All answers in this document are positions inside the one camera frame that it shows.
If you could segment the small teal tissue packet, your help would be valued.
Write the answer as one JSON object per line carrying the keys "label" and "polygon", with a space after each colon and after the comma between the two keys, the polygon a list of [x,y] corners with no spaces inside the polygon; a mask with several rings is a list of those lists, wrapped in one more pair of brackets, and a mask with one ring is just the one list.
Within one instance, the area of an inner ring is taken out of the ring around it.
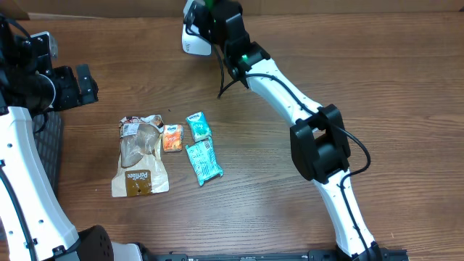
{"label": "small teal tissue packet", "polygon": [[186,118],[193,140],[199,142],[212,136],[212,130],[203,112],[194,113]]}

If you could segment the orange tissue packet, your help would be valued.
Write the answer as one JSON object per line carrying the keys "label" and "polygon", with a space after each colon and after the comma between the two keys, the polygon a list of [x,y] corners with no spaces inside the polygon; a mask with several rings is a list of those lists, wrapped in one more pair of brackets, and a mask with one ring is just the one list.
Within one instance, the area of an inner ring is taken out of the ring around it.
{"label": "orange tissue packet", "polygon": [[179,152],[183,148],[183,126],[182,125],[166,125],[162,145],[164,152]]}

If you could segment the teal snack packet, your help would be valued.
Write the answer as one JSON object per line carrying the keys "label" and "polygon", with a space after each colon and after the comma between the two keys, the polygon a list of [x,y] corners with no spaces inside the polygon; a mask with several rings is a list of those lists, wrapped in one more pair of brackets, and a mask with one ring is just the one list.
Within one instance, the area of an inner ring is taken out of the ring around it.
{"label": "teal snack packet", "polygon": [[223,176],[223,169],[217,163],[211,137],[186,146],[186,151],[200,186],[218,175]]}

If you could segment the brown paper bread bag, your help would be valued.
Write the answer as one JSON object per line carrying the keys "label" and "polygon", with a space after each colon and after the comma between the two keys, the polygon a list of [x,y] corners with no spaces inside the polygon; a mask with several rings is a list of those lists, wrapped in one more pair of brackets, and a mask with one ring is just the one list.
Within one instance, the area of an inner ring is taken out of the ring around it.
{"label": "brown paper bread bag", "polygon": [[119,121],[120,156],[112,179],[112,197],[148,196],[169,191],[161,158],[164,123],[160,115]]}

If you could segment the green lid jar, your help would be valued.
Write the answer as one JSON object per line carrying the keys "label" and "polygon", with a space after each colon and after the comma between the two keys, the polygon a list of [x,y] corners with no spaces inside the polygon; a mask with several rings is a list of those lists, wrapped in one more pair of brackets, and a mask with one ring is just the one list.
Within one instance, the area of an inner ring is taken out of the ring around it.
{"label": "green lid jar", "polygon": [[204,0],[205,5],[208,9],[212,9],[217,0]]}

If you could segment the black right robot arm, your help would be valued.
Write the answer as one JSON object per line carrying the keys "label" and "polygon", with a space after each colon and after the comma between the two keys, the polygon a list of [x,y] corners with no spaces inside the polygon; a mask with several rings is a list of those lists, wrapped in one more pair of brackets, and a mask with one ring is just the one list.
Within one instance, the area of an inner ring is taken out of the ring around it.
{"label": "black right robot arm", "polygon": [[216,53],[222,73],[267,101],[289,125],[291,158],[300,175],[319,190],[336,234],[338,260],[381,260],[351,186],[349,142],[339,109],[305,96],[278,69],[271,55],[251,41],[237,1],[187,0],[183,9],[183,50]]}

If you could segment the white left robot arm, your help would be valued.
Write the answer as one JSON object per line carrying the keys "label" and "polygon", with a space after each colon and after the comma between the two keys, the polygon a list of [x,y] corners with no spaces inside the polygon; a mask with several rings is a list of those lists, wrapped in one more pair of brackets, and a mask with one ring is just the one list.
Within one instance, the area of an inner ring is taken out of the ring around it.
{"label": "white left robot arm", "polygon": [[77,231],[60,207],[36,147],[33,117],[91,104],[88,65],[52,67],[48,32],[1,31],[1,221],[11,260],[150,260],[143,245],[111,241],[100,225]]}

